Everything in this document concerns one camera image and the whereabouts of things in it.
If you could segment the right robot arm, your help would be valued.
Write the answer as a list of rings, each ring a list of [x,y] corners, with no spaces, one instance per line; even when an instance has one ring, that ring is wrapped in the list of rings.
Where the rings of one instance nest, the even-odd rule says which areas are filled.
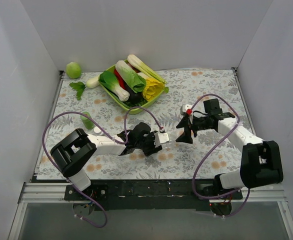
[[[218,99],[204,101],[205,113],[196,117],[191,105],[181,107],[182,119],[176,126],[183,129],[176,141],[192,144],[198,131],[215,130],[226,137],[240,152],[240,169],[218,174],[213,180],[213,194],[226,198],[233,189],[248,189],[279,184],[284,179],[279,145],[255,136],[239,125],[230,112],[223,112]]]

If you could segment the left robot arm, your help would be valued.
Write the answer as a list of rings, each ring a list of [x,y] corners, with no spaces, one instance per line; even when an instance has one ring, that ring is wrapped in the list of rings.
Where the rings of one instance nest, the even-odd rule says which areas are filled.
[[[93,194],[93,188],[84,166],[92,156],[124,156],[141,150],[148,157],[161,151],[162,145],[169,141],[169,135],[163,129],[151,131],[144,122],[129,129],[127,135],[123,131],[112,138],[87,134],[77,128],[55,145],[50,155],[62,175],[76,188],[76,195],[82,200],[88,200]]]

